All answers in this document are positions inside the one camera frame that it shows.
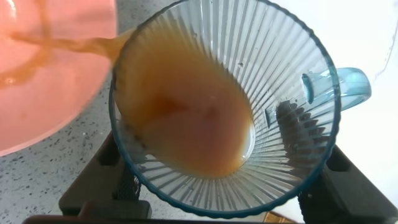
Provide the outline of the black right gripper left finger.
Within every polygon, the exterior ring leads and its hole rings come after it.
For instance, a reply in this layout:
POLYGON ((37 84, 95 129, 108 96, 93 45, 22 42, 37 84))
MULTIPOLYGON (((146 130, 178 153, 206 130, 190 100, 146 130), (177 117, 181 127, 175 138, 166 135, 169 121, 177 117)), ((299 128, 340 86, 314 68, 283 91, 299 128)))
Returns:
POLYGON ((125 165, 112 133, 58 201, 63 215, 93 218, 149 218, 140 200, 141 183, 125 165))

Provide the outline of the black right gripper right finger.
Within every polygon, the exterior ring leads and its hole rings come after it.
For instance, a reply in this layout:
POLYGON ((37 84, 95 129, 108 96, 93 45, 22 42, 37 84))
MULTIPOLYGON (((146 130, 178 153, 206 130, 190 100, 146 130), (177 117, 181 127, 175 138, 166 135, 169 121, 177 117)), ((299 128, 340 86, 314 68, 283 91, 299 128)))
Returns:
MULTIPOLYGON (((309 112, 283 101, 276 111, 288 164, 309 163, 330 137, 309 112)), ((397 223, 397 208, 334 146, 317 178, 298 194, 305 223, 397 223)))

